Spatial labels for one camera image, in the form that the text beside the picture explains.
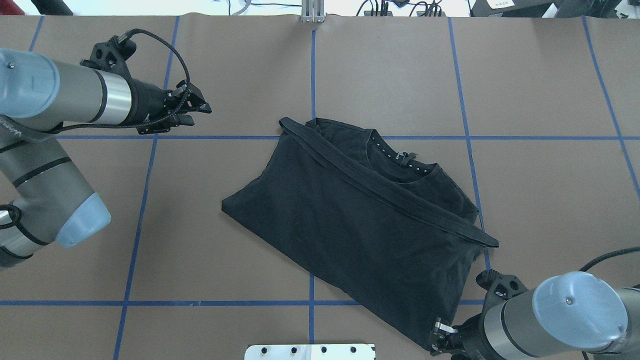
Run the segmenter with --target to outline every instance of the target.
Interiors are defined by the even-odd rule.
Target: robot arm
[[[175,90],[134,79],[130,40],[146,33],[167,45],[186,73]],[[139,134],[192,126],[189,111],[210,113],[175,49],[140,29],[96,44],[82,66],[0,48],[0,170],[20,198],[0,206],[0,270],[53,241],[71,247],[109,224],[111,215],[53,134],[79,127],[130,128]],[[80,122],[62,127],[63,121]]]
[[[485,270],[482,313],[449,327],[437,319],[432,356],[453,360],[527,360],[581,350],[596,360],[640,359],[640,286],[613,290],[570,272],[528,290],[517,277]]]

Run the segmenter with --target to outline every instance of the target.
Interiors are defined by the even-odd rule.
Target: silver metal ring
[[[0,224],[7,224],[10,221],[9,212],[0,211]],[[43,246],[29,240],[15,226],[0,230],[0,239],[0,246],[18,256],[29,256],[43,248]]]
[[[122,76],[104,71],[100,71],[100,74],[107,89],[107,102],[102,116],[94,124],[119,124],[131,111],[131,88]]]
[[[514,346],[509,340],[504,328],[502,327],[502,308],[507,303],[503,303],[501,306],[494,306],[487,311],[484,317],[484,332],[486,338],[491,344],[491,347],[503,358],[509,360],[530,360],[537,359],[536,357],[528,356]]]

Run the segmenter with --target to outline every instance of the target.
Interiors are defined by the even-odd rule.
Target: black t-shirt
[[[453,321],[475,258],[498,241],[438,164],[374,129],[284,118],[266,169],[222,210],[318,278],[430,350]]]

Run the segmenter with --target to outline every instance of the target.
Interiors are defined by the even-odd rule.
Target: blue tape line
[[[591,53],[591,59],[593,60],[593,66],[596,69],[596,74],[598,75],[598,81],[600,82],[600,87],[602,87],[602,93],[604,94],[604,99],[607,102],[607,107],[609,108],[609,114],[611,115],[611,121],[613,121],[613,126],[616,129],[616,134],[618,134],[618,139],[620,140],[620,147],[622,148],[622,153],[625,155],[625,161],[627,162],[627,167],[631,174],[631,181],[634,184],[634,188],[636,189],[636,195],[638,200],[640,200],[640,185],[638,185],[638,179],[636,177],[636,171],[634,170],[633,164],[631,164],[631,159],[629,158],[629,153],[627,152],[627,146],[625,145],[625,141],[622,138],[622,132],[620,131],[620,125],[618,124],[618,119],[616,118],[616,113],[613,111],[613,105],[611,104],[611,98],[609,98],[609,92],[607,91],[607,87],[604,84],[604,79],[602,78],[602,73],[600,72],[600,66],[598,66],[598,59],[596,59],[596,53],[593,50],[593,43],[591,42],[591,34],[589,34],[589,26],[587,25],[587,18],[582,16],[582,25],[584,26],[584,33],[587,36],[587,44],[589,44],[589,52]]]
[[[122,305],[120,312],[120,325],[118,325],[118,336],[116,337],[116,345],[113,348],[113,360],[118,360],[120,356],[120,345],[122,344],[122,333],[124,332],[124,323],[127,319],[127,304]]]
[[[166,140],[277,140],[277,135],[159,135]],[[640,136],[519,136],[519,135],[390,135],[385,140],[640,140]],[[56,135],[60,140],[152,140],[150,135]]]
[[[309,273],[309,343],[313,344],[316,342],[315,329],[316,325],[314,323],[315,318],[315,301],[316,301],[316,277]]]
[[[460,305],[484,305],[484,300],[460,300]]]
[[[357,301],[354,300],[316,300],[314,301],[316,306],[360,306]]]
[[[277,135],[161,135],[167,140],[277,140]]]
[[[307,300],[129,301],[128,306],[308,306]]]
[[[0,300],[0,306],[122,306],[123,301]]]
[[[311,118],[316,118],[316,29],[311,31]]]
[[[180,25],[180,17],[175,17],[175,23],[173,24],[173,38],[171,39],[171,46],[175,47],[175,39],[178,37],[178,27]],[[169,51],[169,60],[166,62],[166,72],[164,73],[164,88],[169,86],[169,75],[171,74],[171,64],[173,62],[173,51]]]
[[[491,258],[489,257],[489,248],[484,249],[484,265],[487,270],[491,270]]]
[[[36,47],[36,40],[38,39],[38,35],[40,34],[40,29],[42,29],[43,22],[44,22],[44,15],[40,16],[40,20],[38,20],[38,26],[36,26],[36,32],[33,34],[33,39],[31,39],[31,45],[29,45],[29,51],[33,51],[33,48]]]
[[[476,195],[476,206],[480,218],[480,228],[484,231],[484,218],[482,214],[482,202],[480,201],[480,191],[478,190],[478,181],[476,176],[476,164],[474,163],[473,148],[471,147],[471,138],[469,133],[469,124],[467,122],[467,109],[465,107],[465,98],[462,93],[462,80],[460,79],[460,66],[458,65],[458,52],[456,51],[456,40],[453,33],[453,21],[450,17],[449,21],[449,38],[451,39],[451,51],[453,53],[453,65],[456,70],[456,82],[458,83],[458,97],[460,98],[460,110],[462,112],[462,124],[465,127],[465,138],[467,140],[467,152],[469,156],[469,165],[471,166],[471,179],[474,183],[474,193]],[[488,269],[491,268],[489,253],[484,253],[484,264]]]
[[[173,38],[171,45],[175,47],[175,40],[178,36],[178,27],[180,24],[180,16],[175,17],[173,24]],[[173,59],[173,52],[169,53],[169,59],[166,64],[166,72],[164,74],[164,88],[166,89],[169,83],[169,77],[171,75],[171,62]],[[138,257],[138,245],[140,244],[140,234],[142,233],[142,221],[145,215],[145,209],[147,207],[147,197],[149,191],[149,182],[151,179],[151,171],[154,166],[154,160],[156,158],[156,148],[158,143],[158,135],[154,135],[154,142],[151,145],[151,154],[149,156],[149,165],[147,167],[147,177],[145,179],[145,189],[142,193],[142,203],[140,204],[140,215],[138,217],[138,226],[136,228],[136,237],[133,242],[133,251],[131,253],[131,263],[129,264],[129,275],[127,276],[127,286],[124,291],[124,304],[122,305],[122,312],[120,314],[120,325],[118,326],[118,336],[116,338],[116,345],[113,350],[113,360],[118,360],[120,356],[120,345],[122,344],[122,335],[124,333],[124,326],[127,319],[127,303],[131,295],[131,284],[133,283],[133,273],[136,269],[136,259]]]
[[[481,305],[484,300],[461,300],[460,305]],[[0,300],[0,306],[124,306],[126,307],[242,307],[242,306],[360,306],[354,300]],[[124,326],[122,315],[120,321]]]
[[[311,31],[311,118],[316,117],[316,29]],[[316,342],[314,323],[316,309],[316,277],[309,273],[309,343]]]
[[[118,336],[116,338],[116,345],[113,351],[113,359],[117,360],[120,355],[120,344],[122,343],[122,334],[124,333],[124,324],[127,318],[127,302],[131,295],[131,284],[133,282],[133,272],[136,268],[136,259],[138,257],[138,245],[140,244],[140,234],[142,233],[142,220],[145,215],[145,209],[147,207],[147,196],[149,191],[149,181],[151,179],[151,170],[154,166],[154,160],[156,158],[157,136],[154,137],[154,142],[151,146],[151,155],[149,156],[149,165],[147,167],[147,178],[145,180],[145,189],[142,193],[142,203],[140,205],[140,215],[138,216],[138,227],[136,228],[136,237],[133,242],[133,251],[131,254],[131,262],[129,263],[129,275],[127,276],[127,286],[124,291],[124,303],[122,304],[122,312],[120,313],[120,325],[118,326]]]

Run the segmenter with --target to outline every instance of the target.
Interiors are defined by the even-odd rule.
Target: white metal plate
[[[375,360],[372,344],[252,345],[244,360]]]

